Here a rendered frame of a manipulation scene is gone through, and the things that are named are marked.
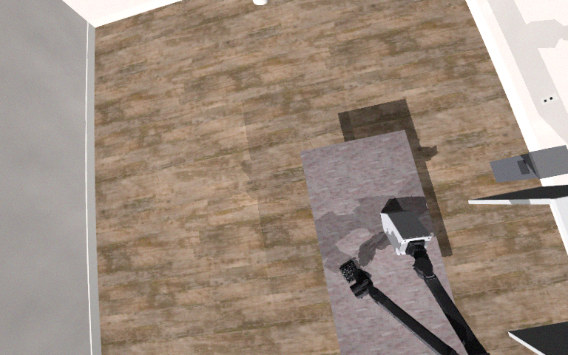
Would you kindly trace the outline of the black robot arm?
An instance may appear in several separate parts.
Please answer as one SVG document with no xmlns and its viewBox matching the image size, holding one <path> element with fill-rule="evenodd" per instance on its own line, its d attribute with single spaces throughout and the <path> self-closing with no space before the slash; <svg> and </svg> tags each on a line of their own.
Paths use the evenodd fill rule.
<svg viewBox="0 0 568 355">
<path fill-rule="evenodd" d="M 429 287 L 437 303 L 443 310 L 448 321 L 452 325 L 457 336 L 461 340 L 468 355 L 490 355 L 477 340 L 476 336 L 470 329 L 469 325 L 460 314 L 457 307 L 439 282 L 438 277 L 432 272 L 433 265 L 427 255 L 427 250 L 424 247 L 424 240 L 413 240 L 408 242 L 405 250 L 406 255 L 414 257 L 415 263 L 413 270 L 417 275 L 424 280 Z M 412 316 L 402 310 L 391 299 L 385 296 L 378 288 L 373 286 L 373 282 L 367 277 L 363 276 L 361 279 L 356 276 L 356 283 L 350 286 L 357 299 L 369 295 L 371 299 L 380 307 L 384 308 L 393 318 L 400 322 L 406 329 L 408 329 L 414 336 L 421 340 L 429 349 L 437 355 L 459 355 L 449 345 L 441 341 L 437 336 L 431 333 L 426 327 L 417 322 Z M 357 282 L 358 281 L 358 282 Z M 361 284 L 359 284 L 361 283 Z M 376 302 L 377 301 L 377 302 Z"/>
</svg>

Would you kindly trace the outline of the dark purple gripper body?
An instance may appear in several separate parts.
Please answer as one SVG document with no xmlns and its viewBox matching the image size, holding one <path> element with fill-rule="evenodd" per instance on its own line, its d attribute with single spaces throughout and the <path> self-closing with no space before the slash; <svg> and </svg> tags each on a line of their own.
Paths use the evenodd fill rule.
<svg viewBox="0 0 568 355">
<path fill-rule="evenodd" d="M 352 276 L 352 278 L 355 280 L 357 275 L 359 276 L 360 279 L 361 279 L 361 277 L 363 277 L 365 275 L 368 275 L 371 279 L 371 275 L 368 272 L 355 268 L 355 272 L 354 272 L 354 275 Z"/>
</svg>

